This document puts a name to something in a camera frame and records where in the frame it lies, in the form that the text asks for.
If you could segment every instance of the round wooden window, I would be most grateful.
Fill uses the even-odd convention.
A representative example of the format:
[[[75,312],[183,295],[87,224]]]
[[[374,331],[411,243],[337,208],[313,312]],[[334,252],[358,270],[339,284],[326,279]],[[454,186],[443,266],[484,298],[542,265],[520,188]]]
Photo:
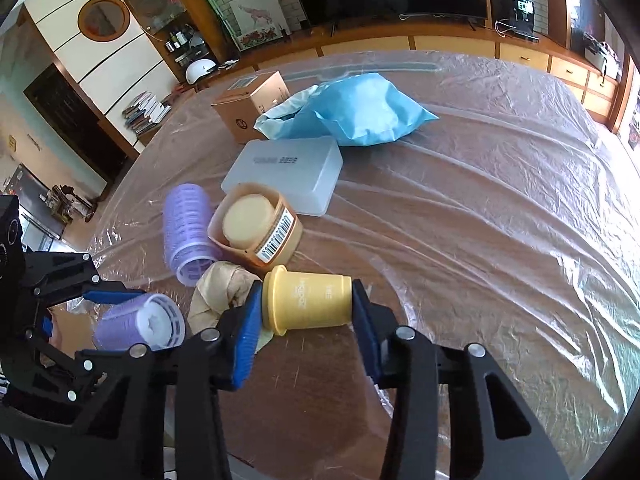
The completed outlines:
[[[122,0],[89,0],[78,14],[80,32],[94,41],[113,41],[129,28],[131,15]]]

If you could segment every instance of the round wooden frame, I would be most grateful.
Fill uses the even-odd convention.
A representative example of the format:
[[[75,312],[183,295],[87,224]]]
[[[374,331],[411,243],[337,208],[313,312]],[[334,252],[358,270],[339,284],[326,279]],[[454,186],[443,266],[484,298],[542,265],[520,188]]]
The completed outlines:
[[[122,11],[122,16],[124,18],[122,26],[118,31],[116,31],[115,34],[111,34],[110,36],[98,36],[86,30],[86,28],[84,27],[85,16],[95,4],[99,4],[100,2],[109,2],[110,4],[115,4],[120,7],[120,10]],[[129,28],[129,23],[131,23],[131,13],[129,11],[129,7],[127,7],[122,0],[89,0],[82,6],[80,12],[78,12],[78,28],[80,29],[82,35],[92,41],[100,41],[101,43],[117,40],[127,31],[127,29]]]

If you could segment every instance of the metal rivet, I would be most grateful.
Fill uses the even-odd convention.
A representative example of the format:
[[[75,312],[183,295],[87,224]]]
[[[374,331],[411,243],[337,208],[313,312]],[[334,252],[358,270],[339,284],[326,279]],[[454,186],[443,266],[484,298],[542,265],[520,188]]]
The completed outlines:
[[[211,343],[212,341],[216,341],[220,337],[220,332],[215,328],[206,328],[202,332],[200,332],[200,338],[203,341]]]
[[[473,357],[484,357],[486,350],[480,343],[471,343],[466,349]]]
[[[137,343],[129,348],[129,355],[134,359],[143,357],[146,354],[146,346],[142,343]]]
[[[396,337],[405,341],[411,341],[415,337],[415,330],[410,326],[399,326],[396,328]]]

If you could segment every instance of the plastic table cover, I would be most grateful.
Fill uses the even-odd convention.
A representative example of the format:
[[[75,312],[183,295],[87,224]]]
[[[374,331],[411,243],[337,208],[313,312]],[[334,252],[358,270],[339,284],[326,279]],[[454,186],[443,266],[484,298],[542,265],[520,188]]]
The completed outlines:
[[[303,217],[289,269],[360,278],[434,342],[484,344],[581,478],[640,384],[640,178],[620,143],[599,136],[558,79],[500,60],[369,52],[279,69],[292,92],[380,72],[440,117],[391,144],[342,149],[328,212]],[[185,182],[222,200],[242,146],[210,103],[229,84],[172,115],[90,246],[105,279],[163,292],[183,312],[193,289],[164,266],[162,202]],[[438,476],[449,463],[442,400]],[[221,403],[229,452],[265,474],[379,476],[392,408],[348,327],[274,338]]]

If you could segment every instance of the white helmet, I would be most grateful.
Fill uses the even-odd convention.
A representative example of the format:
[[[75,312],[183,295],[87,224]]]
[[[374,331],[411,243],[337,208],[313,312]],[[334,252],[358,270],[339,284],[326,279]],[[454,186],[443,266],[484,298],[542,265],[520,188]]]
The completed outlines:
[[[187,83],[194,84],[203,76],[209,75],[216,69],[216,64],[210,59],[199,59],[187,68]]]

